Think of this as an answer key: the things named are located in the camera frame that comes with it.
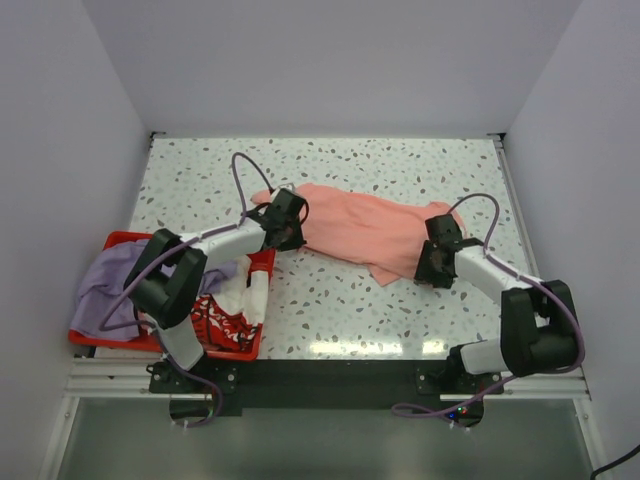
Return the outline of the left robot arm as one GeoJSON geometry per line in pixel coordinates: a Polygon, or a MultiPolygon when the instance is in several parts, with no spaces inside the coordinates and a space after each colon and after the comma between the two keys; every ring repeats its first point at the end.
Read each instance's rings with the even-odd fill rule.
{"type": "Polygon", "coordinates": [[[207,368],[201,363],[206,353],[190,320],[205,267],[264,250],[303,246],[302,225],[308,213],[307,200],[280,189],[237,224],[189,238],[167,229],[152,235],[124,283],[123,294],[155,328],[164,353],[176,363],[171,378],[183,391],[196,392],[207,380],[207,368]]]}

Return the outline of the pink t shirt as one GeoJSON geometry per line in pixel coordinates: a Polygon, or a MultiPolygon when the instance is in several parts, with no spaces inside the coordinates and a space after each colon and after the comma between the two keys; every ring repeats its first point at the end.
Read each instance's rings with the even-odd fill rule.
{"type": "Polygon", "coordinates": [[[414,277],[428,239],[426,221],[450,210],[444,202],[405,205],[313,183],[299,185],[295,192],[310,208],[302,226],[305,247],[367,267],[381,286],[414,277]]]}

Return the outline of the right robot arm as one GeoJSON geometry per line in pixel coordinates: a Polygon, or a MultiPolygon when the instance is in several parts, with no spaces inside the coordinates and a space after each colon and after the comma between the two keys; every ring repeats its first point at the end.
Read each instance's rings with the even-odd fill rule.
{"type": "Polygon", "coordinates": [[[500,308],[498,337],[451,348],[426,382],[441,391],[466,393],[481,378],[502,372],[522,378],[579,366],[584,340],[566,283],[526,276],[489,255],[485,242],[463,236],[451,214],[428,219],[425,226],[414,282],[450,290],[464,280],[500,308]]]}

